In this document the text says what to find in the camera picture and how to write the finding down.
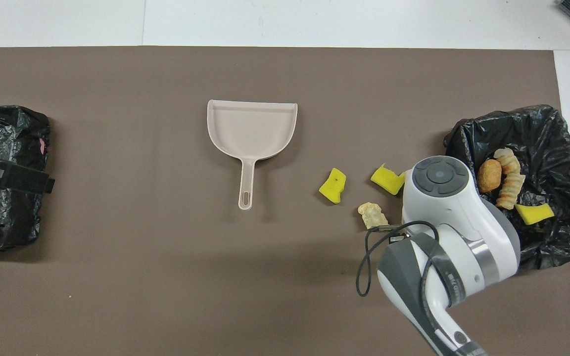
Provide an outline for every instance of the yellow sponge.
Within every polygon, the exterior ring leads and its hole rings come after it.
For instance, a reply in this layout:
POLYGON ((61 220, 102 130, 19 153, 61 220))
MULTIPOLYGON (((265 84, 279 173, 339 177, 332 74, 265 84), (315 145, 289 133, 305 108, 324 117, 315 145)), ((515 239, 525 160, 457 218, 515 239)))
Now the yellow sponge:
POLYGON ((380 168, 373 173, 373 176, 371 176, 371 181, 386 189, 387 192, 397 195, 397 192, 399 192, 403 186, 405 180, 404 176, 405 174, 403 172, 400 175, 396 175, 393 171, 381 165, 380 168))
POLYGON ((321 185, 319 192, 332 203, 338 204, 340 202, 340 193, 344 191, 344 183, 346 183, 346 175, 340 172, 339 169, 331 169, 331 173, 327 181, 321 185))
POLYGON ((524 221, 526 225, 532 225, 532 223, 537 223, 538 221, 556 216, 548 204, 543 204, 538 207, 526 207, 525 205, 516 204, 516 210, 518 210, 518 214, 520 214, 522 221, 524 221))

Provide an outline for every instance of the trash bag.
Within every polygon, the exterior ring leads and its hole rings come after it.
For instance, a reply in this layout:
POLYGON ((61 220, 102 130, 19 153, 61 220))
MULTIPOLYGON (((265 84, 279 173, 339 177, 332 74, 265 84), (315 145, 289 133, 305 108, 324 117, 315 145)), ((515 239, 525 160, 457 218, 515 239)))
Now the trash bag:
MULTIPOLYGON (((0 159, 43 172, 49 121, 22 106, 0 106, 0 159)), ((0 250, 28 245, 39 236, 41 194, 0 189, 0 250)))
MULTIPOLYGON (((570 261, 570 135, 556 109, 536 105, 461 120, 443 146, 446 155, 465 162, 475 177, 494 151, 511 148, 521 163, 521 174, 526 175, 518 204, 548 203, 556 214, 525 225, 515 209, 502 210, 520 236, 520 268, 542 269, 570 261)), ((482 197, 495 203, 498 191, 482 197)))

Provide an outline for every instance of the black cable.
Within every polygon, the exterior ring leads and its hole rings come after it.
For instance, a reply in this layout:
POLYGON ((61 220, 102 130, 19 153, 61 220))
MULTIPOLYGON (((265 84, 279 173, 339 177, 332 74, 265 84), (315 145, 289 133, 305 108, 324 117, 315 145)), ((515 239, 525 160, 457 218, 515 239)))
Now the black cable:
POLYGON ((366 249, 366 254, 362 258, 362 261, 360 262, 360 266, 358 267, 358 272, 355 275, 355 290, 358 292, 358 295, 360 297, 366 297, 366 295, 368 295, 368 293, 369 293, 369 290, 371 289, 371 280, 373 279, 373 271, 371 268, 371 253, 373 252, 373 250, 375 250, 375 248, 377 248, 379 245, 381 245, 382 242, 384 242, 386 239, 390 240, 391 237, 400 236, 401 234, 399 232, 401 230, 404 230, 405 228, 407 228, 409 226, 413 226, 413 225, 428 226, 432 230, 432 234, 434 235, 435 241, 439 242, 439 232, 437 232, 437 228, 434 227, 434 225, 432 225, 431 223, 429 223, 427 221, 418 220, 418 221, 407 222, 403 225, 399 225, 398 227, 394 228, 393 230, 390 230, 389 233, 384 235, 384 237, 382 237, 382 239, 380 239, 371 248, 369 248, 369 236, 371 236, 371 232, 379 231, 380 227, 376 226, 376 227, 369 228, 369 231, 367 232, 366 237, 364 237, 364 248, 366 249), (360 291, 360 275, 362 275, 362 268, 364 268, 364 263, 367 264, 368 280, 367 280, 366 290, 363 293, 362 291, 360 291))

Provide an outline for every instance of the brown table surface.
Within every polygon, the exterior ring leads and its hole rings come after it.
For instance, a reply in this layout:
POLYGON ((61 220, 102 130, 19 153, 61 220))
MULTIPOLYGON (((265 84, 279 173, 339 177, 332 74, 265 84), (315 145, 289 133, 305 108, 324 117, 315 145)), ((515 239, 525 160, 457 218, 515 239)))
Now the brown table surface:
MULTIPOLYGON (((540 103, 559 107, 549 51, 0 48, 0 104, 52 118, 56 178, 38 242, 0 254, 0 356, 430 354, 376 279, 355 293, 356 208, 402 205, 369 178, 443 153, 459 119, 540 103), (247 212, 209 99, 299 105, 247 212)), ((492 355, 570 354, 570 264, 450 313, 492 355)))

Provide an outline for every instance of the dustpan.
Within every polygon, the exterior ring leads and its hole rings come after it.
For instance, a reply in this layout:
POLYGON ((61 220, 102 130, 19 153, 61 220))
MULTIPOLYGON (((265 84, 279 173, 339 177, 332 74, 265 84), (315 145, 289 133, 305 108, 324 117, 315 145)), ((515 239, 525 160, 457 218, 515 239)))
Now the dustpan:
POLYGON ((298 104, 210 100, 208 135, 226 155, 241 161, 239 208, 252 207, 256 161, 283 151, 294 135, 298 104))

